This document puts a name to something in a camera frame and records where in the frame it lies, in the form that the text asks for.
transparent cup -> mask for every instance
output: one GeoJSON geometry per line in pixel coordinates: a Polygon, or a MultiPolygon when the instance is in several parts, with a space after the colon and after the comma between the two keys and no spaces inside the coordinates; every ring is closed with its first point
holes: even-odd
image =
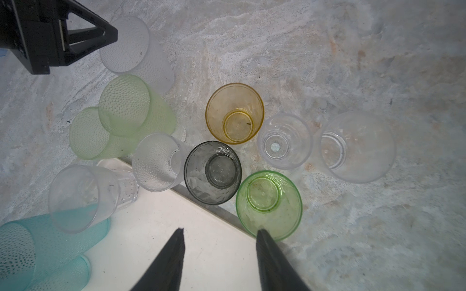
{"type": "Polygon", "coordinates": [[[77,234],[57,229],[49,214],[0,227],[0,290],[23,291],[63,269],[109,232],[106,219],[77,234]]]}
{"type": "Polygon", "coordinates": [[[265,229],[276,241],[290,236],[302,216],[302,201],[293,182],[274,171],[259,171],[246,178],[236,194],[236,213],[253,237],[265,229]]]}
{"type": "Polygon", "coordinates": [[[99,118],[111,134],[138,141],[154,132],[170,135],[176,128],[176,116],[168,104],[134,75],[108,83],[100,96],[99,118]]]}
{"type": "Polygon", "coordinates": [[[137,140],[108,133],[100,123],[98,108],[87,107],[73,119],[69,145],[83,160],[110,159],[132,153],[137,140]]]}
{"type": "Polygon", "coordinates": [[[48,210],[57,228],[79,233],[133,203],[137,190],[131,172],[74,164],[52,181],[48,210]]]}
{"type": "Polygon", "coordinates": [[[264,121],[264,104],[250,86],[231,83],[217,89],[206,107],[206,123],[221,142],[239,144],[250,140],[264,121]]]}
{"type": "Polygon", "coordinates": [[[180,184],[190,149],[184,142],[163,133],[145,137],[132,159],[138,184],[152,192],[161,192],[180,184]]]}
{"type": "Polygon", "coordinates": [[[268,164],[279,169],[294,169],[309,158],[313,140],[304,120],[291,114],[277,114],[262,125],[257,134],[257,146],[268,164]]]}
{"type": "Polygon", "coordinates": [[[241,163],[222,142],[203,142],[189,153],[185,163],[189,193],[205,204],[222,204],[234,196],[241,183],[241,163]]]}
{"type": "Polygon", "coordinates": [[[100,49],[103,65],[117,75],[138,76],[159,94],[168,92],[175,74],[144,21],[124,16],[112,22],[112,26],[118,30],[118,41],[100,49]]]}
{"type": "Polygon", "coordinates": [[[89,282],[91,265],[79,256],[27,291],[81,291],[89,282]]]}
{"type": "Polygon", "coordinates": [[[388,126],[372,113],[350,111],[315,134],[311,158],[325,173],[350,183],[369,183],[385,175],[396,157],[388,126]]]}

cup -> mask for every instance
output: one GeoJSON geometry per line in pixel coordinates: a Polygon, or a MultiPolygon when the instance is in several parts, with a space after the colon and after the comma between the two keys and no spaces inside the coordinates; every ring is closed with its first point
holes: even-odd
{"type": "Polygon", "coordinates": [[[89,282],[90,274],[89,260],[79,256],[27,291],[81,291],[89,282]]]}
{"type": "Polygon", "coordinates": [[[176,128],[176,116],[168,104],[134,75],[108,83],[100,96],[99,118],[111,134],[138,141],[154,132],[170,135],[176,128]]]}
{"type": "Polygon", "coordinates": [[[236,213],[253,237],[265,229],[276,241],[290,236],[302,216],[302,201],[293,182],[274,171],[259,171],[246,178],[236,195],[236,213]]]}
{"type": "Polygon", "coordinates": [[[388,126],[372,113],[350,111],[315,134],[312,161],[324,173],[350,183],[369,183],[385,175],[396,157],[388,126]]]}
{"type": "Polygon", "coordinates": [[[133,173],[146,190],[161,192],[183,181],[183,167],[190,147],[170,135],[145,137],[133,155],[133,173]]]}
{"type": "Polygon", "coordinates": [[[304,120],[291,114],[277,114],[262,125],[257,146],[268,164],[278,169],[294,169],[309,158],[313,140],[304,120]]]}
{"type": "Polygon", "coordinates": [[[69,145],[83,160],[110,159],[134,151],[137,140],[108,133],[99,120],[97,107],[83,109],[69,129],[69,145]]]}
{"type": "Polygon", "coordinates": [[[222,204],[233,197],[241,183],[241,163],[222,142],[203,142],[189,153],[185,163],[189,193],[205,204],[222,204]]]}
{"type": "Polygon", "coordinates": [[[168,92],[175,74],[147,25],[137,17],[124,16],[112,26],[118,30],[118,41],[100,49],[103,65],[117,75],[138,76],[159,94],[168,92]]]}
{"type": "Polygon", "coordinates": [[[239,144],[250,140],[264,121],[264,104],[250,86],[231,83],[217,89],[206,107],[206,123],[221,142],[239,144]]]}
{"type": "Polygon", "coordinates": [[[48,210],[61,231],[80,233],[133,203],[137,190],[131,172],[73,164],[52,181],[48,210]]]}
{"type": "Polygon", "coordinates": [[[49,214],[0,227],[0,290],[32,287],[89,250],[109,232],[106,219],[77,234],[57,229],[49,214]]]}

green cup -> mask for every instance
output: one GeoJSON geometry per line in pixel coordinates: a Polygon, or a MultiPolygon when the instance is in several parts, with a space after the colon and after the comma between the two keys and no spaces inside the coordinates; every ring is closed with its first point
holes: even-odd
{"type": "Polygon", "coordinates": [[[69,129],[69,145],[83,160],[110,159],[126,156],[136,149],[138,140],[108,133],[99,120],[99,109],[87,107],[73,120],[69,129]]]}
{"type": "Polygon", "coordinates": [[[254,237],[265,229],[276,241],[290,236],[302,216],[302,201],[293,182],[274,171],[260,171],[241,183],[236,193],[236,213],[254,237]]]}
{"type": "Polygon", "coordinates": [[[154,132],[171,135],[176,128],[172,109],[134,75],[122,75],[108,83],[100,96],[99,118],[111,134],[137,140],[154,132]]]}

marble surface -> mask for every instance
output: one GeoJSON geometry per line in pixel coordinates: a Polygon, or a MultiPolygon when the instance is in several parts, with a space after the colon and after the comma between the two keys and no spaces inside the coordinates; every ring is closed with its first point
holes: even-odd
{"type": "MultiPolygon", "coordinates": [[[[385,177],[344,183],[309,160],[281,171],[304,202],[280,243],[313,290],[463,290],[466,285],[466,2],[463,0],[83,0],[112,21],[143,19],[175,71],[164,95],[174,136],[212,140],[210,95],[243,82],[271,117],[288,112],[313,130],[349,110],[383,118],[397,142],[385,177]]],[[[0,220],[47,212],[47,190],[77,160],[74,116],[115,76],[98,52],[50,75],[0,58],[0,220]]],[[[243,178],[273,169],[256,138],[233,146],[243,178]]],[[[222,205],[235,213],[234,199],[222,205]]]]}

marble floor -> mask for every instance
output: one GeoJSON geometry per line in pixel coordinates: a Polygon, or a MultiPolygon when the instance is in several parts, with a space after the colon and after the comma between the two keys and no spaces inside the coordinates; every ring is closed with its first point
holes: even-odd
{"type": "MultiPolygon", "coordinates": [[[[280,243],[315,291],[464,290],[466,285],[466,2],[463,0],[82,0],[107,21],[144,20],[176,80],[163,97],[174,136],[212,140],[204,110],[230,82],[256,89],[265,118],[288,112],[313,130],[350,110],[385,120],[397,143],[381,179],[351,184],[311,160],[281,171],[304,203],[280,243]]],[[[74,116],[115,77],[98,52],[50,75],[0,57],[0,222],[47,212],[58,171],[83,163],[74,116]]],[[[256,138],[233,146],[243,179],[273,169],[256,138]]],[[[235,215],[234,199],[221,205],[235,215]]]]}

